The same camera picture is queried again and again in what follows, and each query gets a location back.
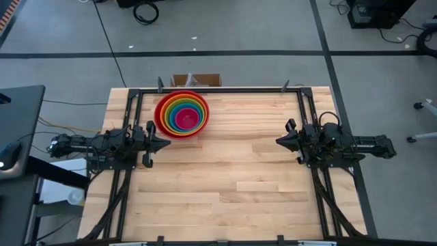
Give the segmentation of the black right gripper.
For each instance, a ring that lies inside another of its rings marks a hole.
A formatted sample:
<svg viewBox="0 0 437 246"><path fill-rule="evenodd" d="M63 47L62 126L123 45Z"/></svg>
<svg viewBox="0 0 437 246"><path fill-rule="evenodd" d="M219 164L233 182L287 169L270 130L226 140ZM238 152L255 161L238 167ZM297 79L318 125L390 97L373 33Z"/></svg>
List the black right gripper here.
<svg viewBox="0 0 437 246"><path fill-rule="evenodd" d="M297 152L299 164L320 165L320 147L318 146L320 136L316 127L312 124L305 124L297 131L295 120L289 119L285 128L287 135L276 139L276 143L291 152Z"/></svg>

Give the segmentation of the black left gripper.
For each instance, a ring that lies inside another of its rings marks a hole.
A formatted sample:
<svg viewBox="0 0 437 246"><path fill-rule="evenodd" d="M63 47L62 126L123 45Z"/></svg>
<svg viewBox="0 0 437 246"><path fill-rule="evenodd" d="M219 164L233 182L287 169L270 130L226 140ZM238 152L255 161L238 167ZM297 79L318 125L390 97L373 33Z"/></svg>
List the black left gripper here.
<svg viewBox="0 0 437 246"><path fill-rule="evenodd" d="M142 126L134 126L132 130L131 142L132 151L145 151L143 154L142 164L146 168L153 168L152 153L152 138L154 136L153 153L168 146L171 143L168 139L162 139L154 135L156 133L155 124L153 121L147 121L145 130Z"/></svg>

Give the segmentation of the yellow bowl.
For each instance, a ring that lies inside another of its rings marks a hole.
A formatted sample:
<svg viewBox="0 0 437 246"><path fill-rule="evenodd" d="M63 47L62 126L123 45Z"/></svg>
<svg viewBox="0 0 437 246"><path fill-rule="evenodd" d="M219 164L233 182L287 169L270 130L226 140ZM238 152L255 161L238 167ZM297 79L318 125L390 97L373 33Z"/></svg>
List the yellow bowl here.
<svg viewBox="0 0 437 246"><path fill-rule="evenodd" d="M177 132L177 131L174 132L170 128L168 128L168 126L167 126L167 124L165 122L165 119L164 119L164 116L165 116L165 107L166 107L165 103L173 101L173 100L176 100L176 99L179 99L179 98L192 98L192 99L195 99L196 101L200 102L203 105L203 108L205 110L205 115L204 115L204 119L203 119L202 125L197 130L190 131L190 132L187 132L187 133L181 133L181 132ZM208 120L208 117L209 117L209 113L208 113L209 108L208 108L205 100L201 99L199 97L196 97L196 96L193 96L193 95L190 95L190 94L180 94L180 95L171 97L165 103L163 104L164 108L162 107L161 112L160 112L160 120L162 122L163 128L165 128L171 134L178 135L178 136L195 134L195 133L199 132L204 127L204 125L206 124L206 121Z"/></svg>

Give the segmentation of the green bowl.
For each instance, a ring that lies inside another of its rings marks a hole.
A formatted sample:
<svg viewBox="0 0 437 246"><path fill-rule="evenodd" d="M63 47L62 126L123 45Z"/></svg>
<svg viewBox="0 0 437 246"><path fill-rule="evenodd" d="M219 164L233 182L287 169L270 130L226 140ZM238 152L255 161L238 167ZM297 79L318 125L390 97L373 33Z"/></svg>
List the green bowl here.
<svg viewBox="0 0 437 246"><path fill-rule="evenodd" d="M193 128L191 130L185 131L185 130L182 130L182 129L180 129L180 128L178 128L176 126L176 124L175 124L175 113L172 116L172 111L176 107L178 109L180 109L181 105L183 105L183 108L185 108L185 107L193 108L193 109L197 110L197 112L200 114L200 123L198 123L197 127ZM166 107L165 107L165 116L164 116L164 119L165 119L165 122L166 122L168 128L170 128L172 131L174 131L174 132L177 131L177 132L181 132L181 133L187 133L187 132L190 132L190 131L197 130L202 125L202 122L203 122L203 119L204 119L204 115L205 115L205 110L203 108L203 105L200 102L196 101L195 99L192 99L192 98L179 98L179 99L176 99L176 100L173 100L173 101L170 101L170 102L166 102L165 106Z"/></svg>

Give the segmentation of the blue bowl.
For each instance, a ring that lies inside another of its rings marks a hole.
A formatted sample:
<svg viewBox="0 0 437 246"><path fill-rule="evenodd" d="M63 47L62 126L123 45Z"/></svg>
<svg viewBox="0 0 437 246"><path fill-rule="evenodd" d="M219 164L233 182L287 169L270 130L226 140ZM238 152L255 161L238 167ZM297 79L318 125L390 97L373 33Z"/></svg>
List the blue bowl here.
<svg viewBox="0 0 437 246"><path fill-rule="evenodd" d="M203 111L198 105L183 102L176 105L169 114L170 125L175 131L189 132L199 127Z"/></svg>

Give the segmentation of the small pink bowl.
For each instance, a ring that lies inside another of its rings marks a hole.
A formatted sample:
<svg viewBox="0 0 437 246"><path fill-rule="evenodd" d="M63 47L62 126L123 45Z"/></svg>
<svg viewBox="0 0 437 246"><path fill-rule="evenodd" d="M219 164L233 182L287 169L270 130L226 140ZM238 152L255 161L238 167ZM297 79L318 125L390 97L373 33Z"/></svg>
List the small pink bowl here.
<svg viewBox="0 0 437 246"><path fill-rule="evenodd" d="M191 130L197 127L198 123L200 123L200 114L193 108L182 108L175 115L175 124L182 130Z"/></svg>

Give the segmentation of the brown cardboard box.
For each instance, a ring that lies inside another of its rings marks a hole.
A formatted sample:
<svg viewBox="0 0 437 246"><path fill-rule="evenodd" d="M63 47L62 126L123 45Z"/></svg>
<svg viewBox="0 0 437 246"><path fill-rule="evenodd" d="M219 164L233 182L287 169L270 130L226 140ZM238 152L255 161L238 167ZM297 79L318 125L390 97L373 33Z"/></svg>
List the brown cardboard box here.
<svg viewBox="0 0 437 246"><path fill-rule="evenodd" d="M221 87L220 74L174 74L171 87Z"/></svg>

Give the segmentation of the clear plastic cup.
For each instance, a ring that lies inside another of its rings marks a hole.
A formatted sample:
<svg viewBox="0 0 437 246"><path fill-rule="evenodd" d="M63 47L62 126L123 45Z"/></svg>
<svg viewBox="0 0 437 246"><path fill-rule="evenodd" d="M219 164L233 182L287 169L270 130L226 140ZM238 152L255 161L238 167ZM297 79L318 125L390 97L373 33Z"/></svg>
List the clear plastic cup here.
<svg viewBox="0 0 437 246"><path fill-rule="evenodd" d="M85 192L81 189L74 189L68 194L67 201L74 206L84 206Z"/></svg>

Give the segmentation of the white board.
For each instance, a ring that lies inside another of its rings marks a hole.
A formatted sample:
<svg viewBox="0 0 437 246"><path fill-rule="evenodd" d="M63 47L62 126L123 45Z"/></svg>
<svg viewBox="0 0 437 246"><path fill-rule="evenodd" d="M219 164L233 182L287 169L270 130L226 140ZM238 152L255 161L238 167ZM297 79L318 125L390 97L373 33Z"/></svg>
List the white board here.
<svg viewBox="0 0 437 246"><path fill-rule="evenodd" d="M76 174L80 174L82 176L87 175L85 159L71 159L65 161L57 161L57 162L52 162L51 164L72 171ZM44 204L65 202L67 201L68 194L71 192L71 190L74 189L79 189L79 188L69 187L67 185L58 182L53 182L50 180L43 180L42 190L40 193L40 201L42 201Z"/></svg>

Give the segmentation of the grey office chair base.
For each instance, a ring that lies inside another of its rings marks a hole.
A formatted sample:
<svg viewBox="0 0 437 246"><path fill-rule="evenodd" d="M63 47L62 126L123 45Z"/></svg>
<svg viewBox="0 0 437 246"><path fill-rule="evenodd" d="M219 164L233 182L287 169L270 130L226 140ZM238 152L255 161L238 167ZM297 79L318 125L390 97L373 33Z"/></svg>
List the grey office chair base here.
<svg viewBox="0 0 437 246"><path fill-rule="evenodd" d="M413 104L414 109L420 110L422 108L426 108L428 111L430 111L434 116L437 117L437 107L432 105L432 101L430 99L426 99L424 102L415 102ZM420 139L431 139L431 138L437 138L437 132L433 133L424 133L419 135L413 135L406 138L406 141L408 143L414 143Z"/></svg>

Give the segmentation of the dark grey desk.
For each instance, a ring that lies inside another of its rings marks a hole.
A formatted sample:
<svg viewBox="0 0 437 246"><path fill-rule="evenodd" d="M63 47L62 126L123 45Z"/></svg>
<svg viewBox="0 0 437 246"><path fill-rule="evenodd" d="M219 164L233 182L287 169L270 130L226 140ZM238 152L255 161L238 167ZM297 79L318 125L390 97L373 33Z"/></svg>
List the dark grey desk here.
<svg viewBox="0 0 437 246"><path fill-rule="evenodd" d="M20 166L0 170L0 246L25 244L38 177L27 173L37 119L45 87L34 85L0 89L0 151L20 142Z"/></svg>

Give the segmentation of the black computer mouse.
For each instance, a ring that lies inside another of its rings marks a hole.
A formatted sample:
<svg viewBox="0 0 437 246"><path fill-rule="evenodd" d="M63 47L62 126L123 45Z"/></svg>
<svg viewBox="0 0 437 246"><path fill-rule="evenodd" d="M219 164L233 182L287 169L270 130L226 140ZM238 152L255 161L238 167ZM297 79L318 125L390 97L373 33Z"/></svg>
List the black computer mouse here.
<svg viewBox="0 0 437 246"><path fill-rule="evenodd" d="M20 166L20 154L22 148L22 144L16 141L8 144L4 149L2 149L2 151L0 151L1 171L17 169Z"/></svg>

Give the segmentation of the black equipment box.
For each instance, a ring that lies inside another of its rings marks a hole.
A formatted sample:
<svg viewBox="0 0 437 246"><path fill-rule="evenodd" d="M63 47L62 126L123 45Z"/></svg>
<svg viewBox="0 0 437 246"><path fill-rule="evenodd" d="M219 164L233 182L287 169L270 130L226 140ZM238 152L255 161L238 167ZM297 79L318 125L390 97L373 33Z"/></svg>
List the black equipment box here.
<svg viewBox="0 0 437 246"><path fill-rule="evenodd" d="M417 0L346 0L352 29L391 29Z"/></svg>

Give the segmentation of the orange striped black mat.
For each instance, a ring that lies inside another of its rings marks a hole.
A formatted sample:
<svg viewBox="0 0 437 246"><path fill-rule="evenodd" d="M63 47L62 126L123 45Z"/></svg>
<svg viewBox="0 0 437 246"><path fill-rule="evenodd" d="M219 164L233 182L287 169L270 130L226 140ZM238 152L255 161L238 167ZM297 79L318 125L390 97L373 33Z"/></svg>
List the orange striped black mat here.
<svg viewBox="0 0 437 246"><path fill-rule="evenodd" d="M21 0L0 0L0 35L11 21Z"/></svg>

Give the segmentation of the black aluminium table frame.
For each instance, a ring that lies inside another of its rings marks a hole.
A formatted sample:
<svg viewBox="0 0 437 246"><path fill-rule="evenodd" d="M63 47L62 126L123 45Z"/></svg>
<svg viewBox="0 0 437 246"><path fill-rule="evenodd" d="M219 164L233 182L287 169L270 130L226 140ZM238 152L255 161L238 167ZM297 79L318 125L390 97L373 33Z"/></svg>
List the black aluminium table frame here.
<svg viewBox="0 0 437 246"><path fill-rule="evenodd" d="M222 87L203 97L204 130L132 172L122 240L321 239L311 171L276 143L290 118L301 120L297 95Z"/></svg>

